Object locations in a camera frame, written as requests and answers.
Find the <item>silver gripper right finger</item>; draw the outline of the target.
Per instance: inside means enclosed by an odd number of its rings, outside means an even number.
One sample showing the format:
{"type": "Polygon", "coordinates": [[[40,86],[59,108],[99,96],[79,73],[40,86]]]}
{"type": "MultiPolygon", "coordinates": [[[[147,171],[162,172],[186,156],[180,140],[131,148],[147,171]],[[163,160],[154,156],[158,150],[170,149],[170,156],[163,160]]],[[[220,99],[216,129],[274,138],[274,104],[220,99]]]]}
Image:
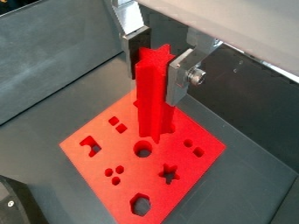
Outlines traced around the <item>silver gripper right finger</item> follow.
{"type": "Polygon", "coordinates": [[[203,83],[206,72],[202,70],[202,61],[222,44],[219,39],[191,27],[186,41],[191,48],[168,65],[166,102],[170,106],[175,106],[186,96],[190,85],[198,87],[203,83]]]}

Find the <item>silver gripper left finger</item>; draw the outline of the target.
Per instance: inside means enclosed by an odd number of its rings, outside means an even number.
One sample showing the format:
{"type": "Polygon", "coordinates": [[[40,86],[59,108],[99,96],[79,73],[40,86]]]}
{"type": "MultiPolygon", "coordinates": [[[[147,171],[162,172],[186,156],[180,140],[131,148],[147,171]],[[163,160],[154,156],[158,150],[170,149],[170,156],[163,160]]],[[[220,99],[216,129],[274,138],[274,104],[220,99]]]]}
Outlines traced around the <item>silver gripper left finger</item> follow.
{"type": "Polygon", "coordinates": [[[146,26],[136,0],[111,0],[120,28],[120,38],[125,52],[125,62],[131,79],[136,78],[135,65],[139,61],[139,48],[151,46],[151,28],[146,26]]]}

